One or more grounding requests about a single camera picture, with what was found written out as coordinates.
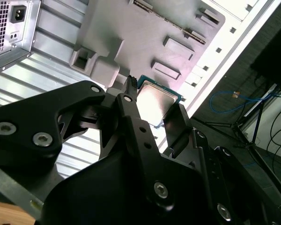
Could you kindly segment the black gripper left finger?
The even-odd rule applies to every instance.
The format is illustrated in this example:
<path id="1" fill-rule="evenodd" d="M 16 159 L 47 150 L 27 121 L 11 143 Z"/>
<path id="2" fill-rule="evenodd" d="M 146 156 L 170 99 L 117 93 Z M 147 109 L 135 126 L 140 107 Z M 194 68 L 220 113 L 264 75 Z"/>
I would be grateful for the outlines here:
<path id="1" fill-rule="evenodd" d="M 170 211 L 169 192 L 159 181 L 162 157 L 149 124 L 140 118 L 136 91 L 131 76 L 116 96 L 82 81 L 0 107 L 0 167 L 23 176 L 48 173 L 65 141 L 95 128 L 100 131 L 99 161 L 128 154 L 147 199 Z"/>

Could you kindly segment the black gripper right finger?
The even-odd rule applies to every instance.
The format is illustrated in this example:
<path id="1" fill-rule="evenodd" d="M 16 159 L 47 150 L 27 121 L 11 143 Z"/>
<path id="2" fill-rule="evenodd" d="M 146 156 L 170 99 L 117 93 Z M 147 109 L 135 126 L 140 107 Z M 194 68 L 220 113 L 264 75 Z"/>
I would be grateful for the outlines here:
<path id="1" fill-rule="evenodd" d="M 183 105 L 173 105 L 163 122 L 176 224 L 281 225 L 281 208 L 230 150 L 209 147 Z"/>

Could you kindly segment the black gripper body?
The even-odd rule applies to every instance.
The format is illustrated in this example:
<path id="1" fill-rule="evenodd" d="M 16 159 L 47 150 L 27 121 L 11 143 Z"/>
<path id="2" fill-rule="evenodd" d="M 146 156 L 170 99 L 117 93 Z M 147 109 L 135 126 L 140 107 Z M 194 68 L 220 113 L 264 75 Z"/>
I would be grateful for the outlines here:
<path id="1" fill-rule="evenodd" d="M 162 157 L 170 211 L 144 194 L 135 160 L 115 153 L 59 183 L 47 196 L 42 225 L 211 225 L 203 181 L 194 169 Z"/>

